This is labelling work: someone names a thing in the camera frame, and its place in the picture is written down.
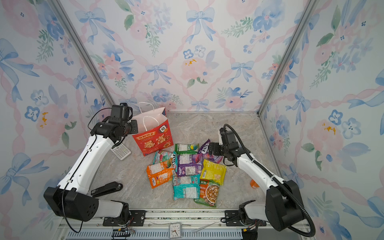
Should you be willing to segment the red paper gift bag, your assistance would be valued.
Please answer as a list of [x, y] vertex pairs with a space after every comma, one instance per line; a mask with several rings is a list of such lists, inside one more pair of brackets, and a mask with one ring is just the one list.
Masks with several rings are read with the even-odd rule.
[[166, 108], [155, 108], [151, 103], [139, 102], [140, 114], [132, 118], [138, 124], [138, 133], [133, 135], [144, 156], [174, 145]]

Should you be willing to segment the green snack packet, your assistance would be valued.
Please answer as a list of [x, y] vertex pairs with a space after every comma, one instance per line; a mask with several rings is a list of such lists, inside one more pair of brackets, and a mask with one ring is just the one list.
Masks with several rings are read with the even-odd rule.
[[175, 152], [178, 155], [195, 155], [198, 153], [199, 144], [176, 144]]

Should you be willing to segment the Fox's mint blossom candy bag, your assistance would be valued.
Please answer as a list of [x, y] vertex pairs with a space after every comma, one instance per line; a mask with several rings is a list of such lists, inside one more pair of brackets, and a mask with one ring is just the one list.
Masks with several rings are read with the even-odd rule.
[[167, 163], [168, 167], [173, 166], [176, 163], [176, 154], [164, 150], [155, 152], [153, 164]]

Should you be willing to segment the orange snack packet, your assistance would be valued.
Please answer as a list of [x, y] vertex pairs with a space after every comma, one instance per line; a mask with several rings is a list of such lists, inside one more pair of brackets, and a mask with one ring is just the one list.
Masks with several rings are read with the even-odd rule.
[[147, 166], [147, 175], [152, 189], [167, 183], [177, 175], [177, 161], [159, 162]]

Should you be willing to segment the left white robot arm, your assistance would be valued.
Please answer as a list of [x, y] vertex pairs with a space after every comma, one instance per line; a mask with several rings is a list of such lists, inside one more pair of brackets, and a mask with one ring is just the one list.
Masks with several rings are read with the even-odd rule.
[[66, 220], [87, 222], [108, 218], [118, 225], [128, 224], [132, 215], [127, 203], [99, 200], [87, 193], [107, 152], [122, 143], [124, 137], [137, 133], [136, 120], [109, 122], [105, 119], [97, 123], [68, 174], [56, 187], [48, 187], [44, 192], [44, 199], [54, 214]]

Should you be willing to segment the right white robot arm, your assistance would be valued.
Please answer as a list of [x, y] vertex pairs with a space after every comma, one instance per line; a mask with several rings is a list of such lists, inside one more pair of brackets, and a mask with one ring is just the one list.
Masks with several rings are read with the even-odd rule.
[[219, 144], [210, 143], [209, 153], [224, 156], [236, 167], [240, 168], [264, 191], [266, 201], [264, 205], [256, 201], [247, 201], [239, 205], [238, 216], [242, 224], [249, 226], [256, 222], [267, 222], [277, 231], [291, 229], [300, 233], [294, 225], [307, 220], [313, 225], [311, 217], [304, 208], [298, 186], [293, 181], [285, 181], [273, 174], [256, 160], [251, 152], [238, 143]]

